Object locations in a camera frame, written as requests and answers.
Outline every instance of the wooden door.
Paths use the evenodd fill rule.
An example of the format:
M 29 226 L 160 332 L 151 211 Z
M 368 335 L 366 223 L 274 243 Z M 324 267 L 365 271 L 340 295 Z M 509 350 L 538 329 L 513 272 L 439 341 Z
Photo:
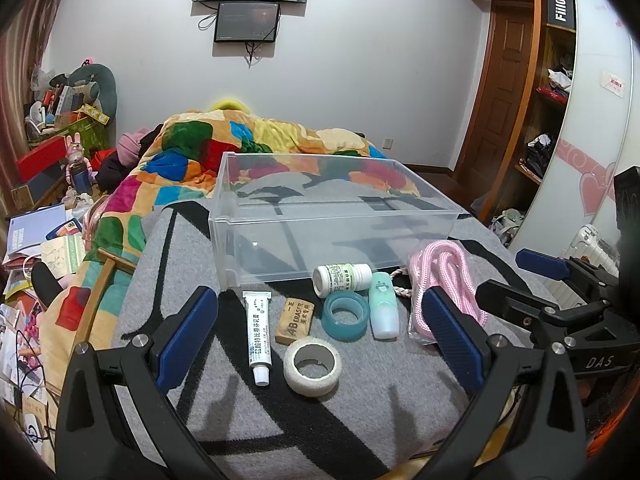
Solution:
M 533 9 L 496 3 L 485 66 L 454 179 L 475 198 L 494 184 L 513 131 L 529 65 Z

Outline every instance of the plastic storage bin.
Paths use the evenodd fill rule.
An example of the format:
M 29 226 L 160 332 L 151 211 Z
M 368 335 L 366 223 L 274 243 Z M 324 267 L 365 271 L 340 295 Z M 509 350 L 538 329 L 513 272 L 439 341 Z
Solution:
M 395 160 L 224 153 L 209 216 L 222 290 L 319 265 L 404 265 L 462 211 Z

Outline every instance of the red box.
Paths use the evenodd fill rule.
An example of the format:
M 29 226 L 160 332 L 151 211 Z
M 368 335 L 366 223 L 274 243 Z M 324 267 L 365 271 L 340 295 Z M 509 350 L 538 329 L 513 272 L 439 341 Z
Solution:
M 19 158 L 17 161 L 18 172 L 26 184 L 30 178 L 63 158 L 66 158 L 65 139 L 64 137 L 53 137 Z

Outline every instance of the wooden floor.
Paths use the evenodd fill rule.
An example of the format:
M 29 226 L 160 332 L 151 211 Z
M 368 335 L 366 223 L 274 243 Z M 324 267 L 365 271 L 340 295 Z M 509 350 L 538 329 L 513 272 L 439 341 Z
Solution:
M 466 192 L 466 189 L 460 186 L 448 174 L 445 173 L 418 173 L 424 180 L 452 199 L 458 205 L 465 209 L 469 209 L 473 197 Z

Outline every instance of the skirting board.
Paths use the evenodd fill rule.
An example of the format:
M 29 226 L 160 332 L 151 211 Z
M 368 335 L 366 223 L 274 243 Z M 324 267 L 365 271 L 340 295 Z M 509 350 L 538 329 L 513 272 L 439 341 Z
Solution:
M 451 176 L 453 171 L 445 166 L 424 166 L 423 164 L 405 164 L 414 173 L 444 173 Z

